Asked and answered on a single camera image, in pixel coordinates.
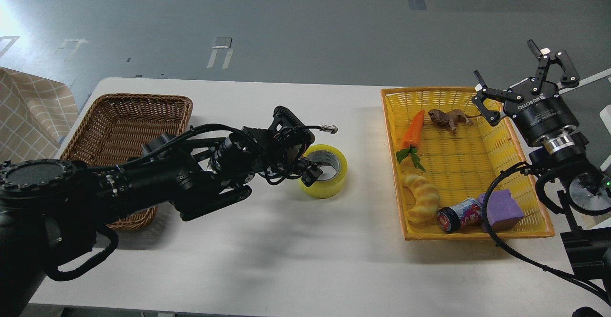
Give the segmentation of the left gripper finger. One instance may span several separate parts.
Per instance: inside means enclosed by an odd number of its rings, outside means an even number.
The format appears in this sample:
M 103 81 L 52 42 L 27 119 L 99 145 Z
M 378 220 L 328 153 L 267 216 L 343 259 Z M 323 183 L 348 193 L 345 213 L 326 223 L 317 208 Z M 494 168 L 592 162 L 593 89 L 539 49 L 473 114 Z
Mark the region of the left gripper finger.
M 311 187 L 324 174 L 322 164 L 319 162 L 304 162 L 301 174 L 301 182 L 306 187 Z

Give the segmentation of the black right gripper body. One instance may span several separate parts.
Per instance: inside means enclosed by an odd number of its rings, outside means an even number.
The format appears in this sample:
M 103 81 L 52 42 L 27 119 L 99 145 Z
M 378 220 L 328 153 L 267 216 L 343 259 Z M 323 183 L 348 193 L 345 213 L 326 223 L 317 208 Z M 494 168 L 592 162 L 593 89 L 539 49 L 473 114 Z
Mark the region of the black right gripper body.
M 561 130 L 576 130 L 579 121 L 559 96 L 558 86 L 544 81 L 533 91 L 535 82 L 524 79 L 510 87 L 508 92 L 522 96 L 519 102 L 507 100 L 504 112 L 511 117 L 529 147 L 541 147 L 542 138 Z

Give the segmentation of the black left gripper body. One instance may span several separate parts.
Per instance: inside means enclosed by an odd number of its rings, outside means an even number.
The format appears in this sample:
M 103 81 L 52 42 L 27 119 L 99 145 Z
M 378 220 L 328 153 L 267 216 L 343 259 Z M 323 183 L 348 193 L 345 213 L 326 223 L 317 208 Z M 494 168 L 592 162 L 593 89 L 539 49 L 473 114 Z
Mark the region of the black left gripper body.
M 311 162 L 304 152 L 311 145 L 311 132 L 305 127 L 284 126 L 275 128 L 256 128 L 255 139 L 262 149 L 259 175 L 268 184 L 279 184 L 284 180 L 302 178 Z

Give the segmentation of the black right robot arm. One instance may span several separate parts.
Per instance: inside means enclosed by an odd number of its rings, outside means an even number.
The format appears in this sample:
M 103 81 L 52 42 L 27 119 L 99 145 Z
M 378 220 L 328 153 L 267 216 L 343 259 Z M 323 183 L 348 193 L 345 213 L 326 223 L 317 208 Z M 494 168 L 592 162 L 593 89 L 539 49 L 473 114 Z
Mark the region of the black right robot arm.
M 472 104 L 484 120 L 497 126 L 511 119 L 529 147 L 530 163 L 519 162 L 499 173 L 482 201 L 483 230 L 507 254 L 544 272 L 581 287 L 610 304 L 610 228 L 585 230 L 575 213 L 598 216 L 610 212 L 610 176 L 586 156 L 587 138 L 577 132 L 579 122 L 561 97 L 564 89 L 579 86 L 580 77 L 565 50 L 540 49 L 533 40 L 527 45 L 537 58 L 537 69 L 508 89 L 489 88 L 478 71 Z M 572 268 L 561 271 L 532 260 L 513 249 L 493 230 L 487 216 L 493 190 L 506 178 L 520 173 L 535 176 L 537 199 L 552 213 L 565 216 L 569 231 L 561 233 Z

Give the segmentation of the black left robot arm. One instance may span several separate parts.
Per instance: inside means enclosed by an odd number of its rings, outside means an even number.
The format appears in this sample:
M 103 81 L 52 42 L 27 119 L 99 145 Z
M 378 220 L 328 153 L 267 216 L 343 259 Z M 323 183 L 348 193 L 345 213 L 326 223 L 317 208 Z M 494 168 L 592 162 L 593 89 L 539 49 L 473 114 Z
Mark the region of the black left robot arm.
M 162 134 L 138 158 L 92 167 L 80 160 L 36 159 L 1 165 L 1 315 L 17 317 L 44 278 L 65 282 L 101 264 L 118 247 L 109 227 L 169 202 L 183 221 L 248 198 L 256 175 L 276 186 L 312 186 L 321 163 L 306 158 L 313 130 L 278 106 L 268 128 L 203 124 Z

